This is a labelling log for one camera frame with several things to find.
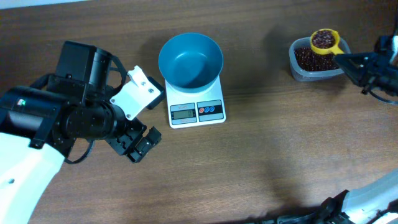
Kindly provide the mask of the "blue-grey bowl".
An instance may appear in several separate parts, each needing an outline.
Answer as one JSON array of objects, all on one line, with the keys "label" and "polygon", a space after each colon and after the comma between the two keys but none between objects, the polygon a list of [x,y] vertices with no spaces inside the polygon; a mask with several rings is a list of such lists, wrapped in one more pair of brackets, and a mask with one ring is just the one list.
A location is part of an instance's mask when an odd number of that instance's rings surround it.
[{"label": "blue-grey bowl", "polygon": [[220,46],[200,33],[184,33],[168,40],[159,53],[159,70],[178,91],[199,93],[210,88],[224,64]]}]

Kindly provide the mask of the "yellow measuring scoop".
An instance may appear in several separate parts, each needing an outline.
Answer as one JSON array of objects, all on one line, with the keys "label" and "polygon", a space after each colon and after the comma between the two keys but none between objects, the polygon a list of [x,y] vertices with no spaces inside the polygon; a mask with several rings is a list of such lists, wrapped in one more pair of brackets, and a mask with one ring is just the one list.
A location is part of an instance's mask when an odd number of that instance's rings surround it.
[{"label": "yellow measuring scoop", "polygon": [[343,54],[339,44],[340,35],[333,29],[319,29],[310,36],[311,49],[319,55]]}]

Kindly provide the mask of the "white digital kitchen scale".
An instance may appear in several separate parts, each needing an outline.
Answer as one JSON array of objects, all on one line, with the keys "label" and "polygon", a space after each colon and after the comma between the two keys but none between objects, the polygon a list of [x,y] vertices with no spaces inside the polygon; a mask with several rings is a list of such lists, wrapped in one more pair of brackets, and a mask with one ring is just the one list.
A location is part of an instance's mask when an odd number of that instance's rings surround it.
[{"label": "white digital kitchen scale", "polygon": [[226,121],[220,78],[206,90],[184,93],[165,82],[169,125],[173,129],[190,128]]}]

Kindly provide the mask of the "clear plastic container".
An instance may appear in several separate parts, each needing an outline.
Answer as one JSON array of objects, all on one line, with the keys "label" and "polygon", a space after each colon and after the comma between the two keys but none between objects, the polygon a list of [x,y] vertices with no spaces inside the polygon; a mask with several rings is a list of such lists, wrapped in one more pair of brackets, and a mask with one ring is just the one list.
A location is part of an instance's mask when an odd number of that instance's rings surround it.
[{"label": "clear plastic container", "polygon": [[314,82],[319,80],[326,80],[344,74],[342,69],[326,70],[320,72],[308,72],[302,69],[296,60],[294,50],[310,47],[310,37],[297,39],[289,48],[290,71],[293,78],[298,82]]}]

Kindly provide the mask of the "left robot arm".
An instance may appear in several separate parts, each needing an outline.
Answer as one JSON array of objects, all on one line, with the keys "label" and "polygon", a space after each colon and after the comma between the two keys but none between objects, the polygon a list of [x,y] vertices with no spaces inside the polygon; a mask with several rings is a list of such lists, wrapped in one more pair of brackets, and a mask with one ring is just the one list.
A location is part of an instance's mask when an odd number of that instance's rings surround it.
[{"label": "left robot arm", "polygon": [[1,97],[1,222],[27,223],[77,139],[104,140],[138,163],[161,135],[137,115],[165,98],[162,85],[117,56],[67,41],[54,73]]}]

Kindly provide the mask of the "red adzuki beans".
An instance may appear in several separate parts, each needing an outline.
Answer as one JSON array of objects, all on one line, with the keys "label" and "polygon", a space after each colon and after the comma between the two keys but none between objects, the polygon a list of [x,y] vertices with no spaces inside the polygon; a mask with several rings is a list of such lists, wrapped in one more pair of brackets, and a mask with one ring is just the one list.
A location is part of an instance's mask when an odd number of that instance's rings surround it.
[{"label": "red adzuki beans", "polygon": [[308,72],[320,72],[338,69],[333,61],[333,54],[319,55],[310,47],[294,50],[298,65]]}]

